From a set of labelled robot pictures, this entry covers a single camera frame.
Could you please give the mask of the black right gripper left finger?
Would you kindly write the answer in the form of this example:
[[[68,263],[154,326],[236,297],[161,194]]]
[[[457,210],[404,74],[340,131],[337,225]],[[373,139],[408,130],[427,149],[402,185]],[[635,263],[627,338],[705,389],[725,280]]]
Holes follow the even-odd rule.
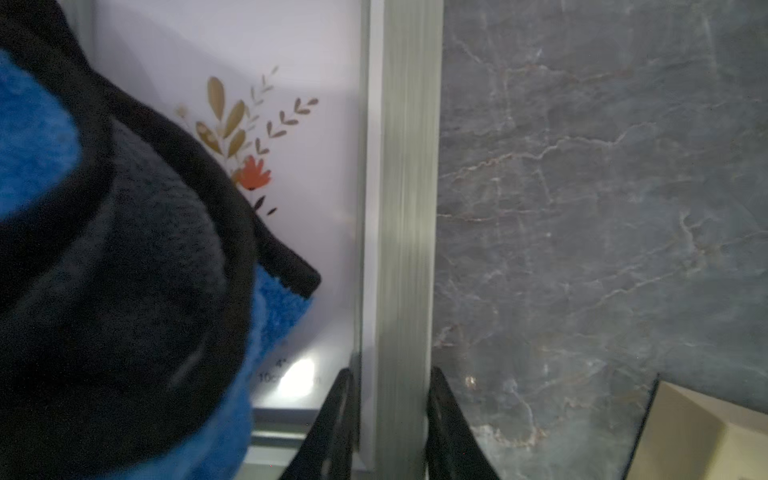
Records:
[[[342,369],[314,424],[280,480],[350,480],[356,429],[356,389]]]

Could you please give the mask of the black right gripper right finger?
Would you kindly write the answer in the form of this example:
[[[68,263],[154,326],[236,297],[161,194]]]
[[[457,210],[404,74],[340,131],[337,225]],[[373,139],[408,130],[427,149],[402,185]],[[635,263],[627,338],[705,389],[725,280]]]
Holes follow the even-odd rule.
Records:
[[[438,367],[430,373],[427,418],[425,455],[430,479],[499,480]]]

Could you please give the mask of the blue microfibre cloth black trim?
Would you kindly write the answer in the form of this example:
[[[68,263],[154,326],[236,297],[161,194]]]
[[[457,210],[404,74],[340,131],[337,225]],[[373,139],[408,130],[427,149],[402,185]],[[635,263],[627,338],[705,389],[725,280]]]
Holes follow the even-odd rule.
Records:
[[[234,478],[320,282],[57,2],[2,3],[3,478]]]

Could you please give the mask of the green-grey picture frame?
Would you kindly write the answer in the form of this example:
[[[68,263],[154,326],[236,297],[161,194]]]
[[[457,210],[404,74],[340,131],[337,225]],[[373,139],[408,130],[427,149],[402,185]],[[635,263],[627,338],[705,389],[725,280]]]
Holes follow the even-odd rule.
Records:
[[[277,479],[338,373],[352,479],[426,475],[439,1],[66,1],[92,65],[184,127],[321,275],[252,375],[239,479]]]

